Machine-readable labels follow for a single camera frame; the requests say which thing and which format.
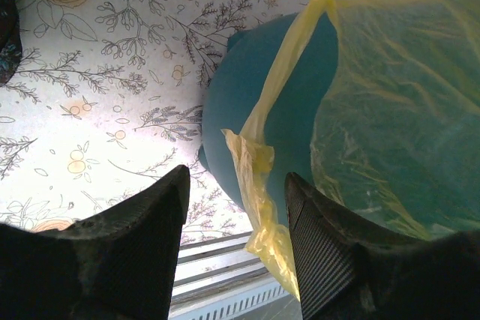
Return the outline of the teal trash bin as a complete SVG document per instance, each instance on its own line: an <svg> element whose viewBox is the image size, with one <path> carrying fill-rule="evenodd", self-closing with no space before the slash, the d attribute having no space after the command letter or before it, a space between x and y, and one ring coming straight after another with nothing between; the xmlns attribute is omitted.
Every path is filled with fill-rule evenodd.
<svg viewBox="0 0 480 320"><path fill-rule="evenodd" d="M282 16L234 34L208 90L201 162L237 204L242 197L224 131L241 131L293 20ZM321 16L266 117L265 143L274 149L266 187L277 221L288 223L284 179L296 172L397 232L442 237L477 229L479 116L447 101L430 112L403 86L384 98L349 84L328 99L337 47L335 27Z"/></svg>

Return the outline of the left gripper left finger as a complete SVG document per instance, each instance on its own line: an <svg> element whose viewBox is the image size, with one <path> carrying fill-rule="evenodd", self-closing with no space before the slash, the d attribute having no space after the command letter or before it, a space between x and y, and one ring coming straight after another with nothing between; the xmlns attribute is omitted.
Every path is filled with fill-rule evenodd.
<svg viewBox="0 0 480 320"><path fill-rule="evenodd" d="M1 317L166 319L190 187L180 165L66 229L2 224Z"/></svg>

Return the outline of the yellow trash bag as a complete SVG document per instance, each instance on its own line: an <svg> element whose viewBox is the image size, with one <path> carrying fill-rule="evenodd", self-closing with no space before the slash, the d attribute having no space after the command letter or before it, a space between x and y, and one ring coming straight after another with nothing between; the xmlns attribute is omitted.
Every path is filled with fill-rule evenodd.
<svg viewBox="0 0 480 320"><path fill-rule="evenodd" d="M338 57L313 104L316 188L418 239L479 227L479 0L310 0L241 131L223 131L253 225L247 250L292 295L299 262L267 191L280 151L264 129L321 19L334 26Z"/></svg>

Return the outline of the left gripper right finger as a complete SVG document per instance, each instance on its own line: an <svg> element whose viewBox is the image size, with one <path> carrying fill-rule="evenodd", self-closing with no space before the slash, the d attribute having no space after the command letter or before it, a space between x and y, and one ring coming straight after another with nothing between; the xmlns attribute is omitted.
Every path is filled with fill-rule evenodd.
<svg viewBox="0 0 480 320"><path fill-rule="evenodd" d="M479 232L424 241L377 225L286 176L305 319L477 319Z"/></svg>

